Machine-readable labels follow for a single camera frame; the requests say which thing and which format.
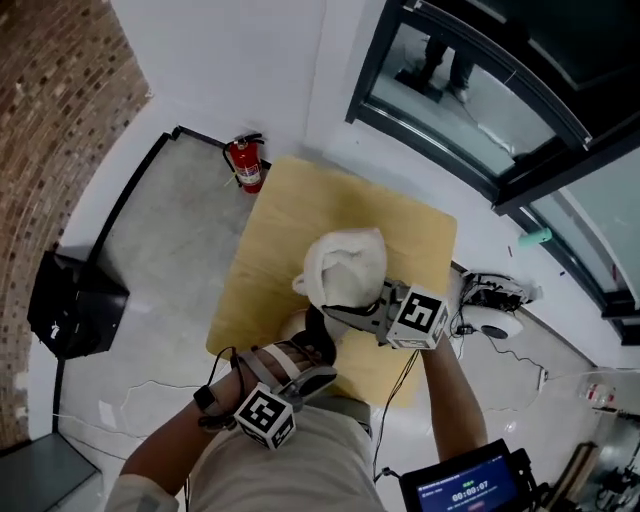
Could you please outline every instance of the fire extinguisher label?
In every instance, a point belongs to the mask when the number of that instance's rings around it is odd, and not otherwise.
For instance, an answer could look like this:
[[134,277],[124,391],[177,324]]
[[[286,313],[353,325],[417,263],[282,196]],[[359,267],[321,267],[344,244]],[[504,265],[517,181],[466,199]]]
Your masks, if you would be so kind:
[[237,169],[238,179],[243,185],[256,185],[260,183],[260,167],[252,165],[245,169]]

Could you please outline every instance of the brick floor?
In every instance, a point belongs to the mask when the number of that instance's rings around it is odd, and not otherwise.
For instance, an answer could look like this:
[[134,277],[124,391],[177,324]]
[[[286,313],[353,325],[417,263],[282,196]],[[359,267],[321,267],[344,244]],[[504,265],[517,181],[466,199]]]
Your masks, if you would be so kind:
[[109,3],[0,3],[0,450],[28,438],[14,379],[42,253],[147,89]]

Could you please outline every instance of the black window frame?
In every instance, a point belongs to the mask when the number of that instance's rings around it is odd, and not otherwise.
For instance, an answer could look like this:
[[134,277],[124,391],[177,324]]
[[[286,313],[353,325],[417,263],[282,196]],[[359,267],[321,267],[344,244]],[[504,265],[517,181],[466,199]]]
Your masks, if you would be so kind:
[[[364,60],[346,122],[360,120],[436,162],[488,199],[497,215],[508,215],[526,232],[551,228],[554,237],[543,247],[596,303],[602,318],[608,320],[620,336],[622,345],[640,345],[640,326],[623,323],[624,319],[640,318],[640,310],[635,309],[631,293],[605,293],[569,244],[531,208],[534,201],[640,147],[640,115],[630,115],[623,124],[592,137],[565,101],[546,85],[557,86],[556,70],[541,62],[530,48],[523,47],[522,41],[510,38],[509,33],[501,33],[502,28],[496,22],[484,18],[479,24],[484,33],[480,32],[478,25],[473,28],[444,11],[439,5],[442,1],[420,2],[418,11],[405,5],[404,0],[387,0]],[[457,10],[459,14],[465,9],[475,8],[464,0],[447,0],[448,11]],[[554,130],[556,136],[496,176],[460,147],[452,149],[447,141],[419,120],[370,97],[402,24],[427,34],[437,33],[447,46],[461,49],[497,79],[508,80],[509,88]]]

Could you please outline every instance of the person's right arm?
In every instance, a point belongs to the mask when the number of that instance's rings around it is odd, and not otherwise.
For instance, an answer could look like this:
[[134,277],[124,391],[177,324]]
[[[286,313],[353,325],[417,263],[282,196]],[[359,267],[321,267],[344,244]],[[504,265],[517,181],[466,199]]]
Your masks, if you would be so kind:
[[435,350],[422,351],[422,362],[440,461],[487,444],[487,427],[480,405],[444,333]]

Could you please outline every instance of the table top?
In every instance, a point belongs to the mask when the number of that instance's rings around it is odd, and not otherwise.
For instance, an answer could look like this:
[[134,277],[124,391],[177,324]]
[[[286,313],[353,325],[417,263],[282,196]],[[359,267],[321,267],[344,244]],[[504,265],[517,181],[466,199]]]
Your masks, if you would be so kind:
[[[240,240],[212,321],[207,350],[238,351],[277,340],[280,326],[309,305],[291,282],[311,244],[330,231],[377,227],[387,248],[387,276],[446,295],[456,221],[426,204],[337,169],[293,157],[277,160]],[[350,330],[338,346],[336,385],[383,406],[411,351],[378,347],[374,335]],[[394,405],[412,403],[421,364]]]

